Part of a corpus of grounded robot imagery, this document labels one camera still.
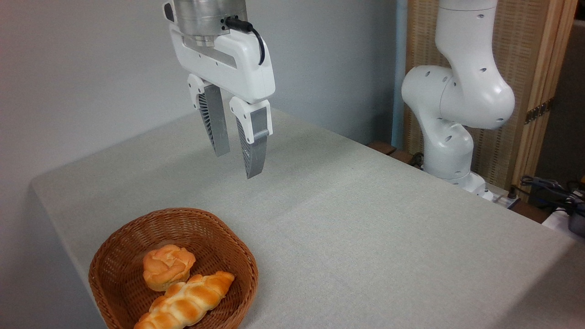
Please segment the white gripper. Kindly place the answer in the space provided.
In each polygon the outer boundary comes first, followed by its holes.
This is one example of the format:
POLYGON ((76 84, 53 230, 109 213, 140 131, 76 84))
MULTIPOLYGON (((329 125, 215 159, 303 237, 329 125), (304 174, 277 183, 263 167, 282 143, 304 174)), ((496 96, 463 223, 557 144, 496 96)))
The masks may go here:
POLYGON ((246 177, 261 174, 267 139, 273 134, 271 106, 265 99, 276 90, 268 48, 259 65, 261 49, 253 34, 232 30, 218 36, 213 47, 204 47, 172 23, 169 32, 178 62, 191 73, 187 79, 191 100, 215 155, 230 152, 222 88, 234 95, 229 106, 236 117, 246 177))

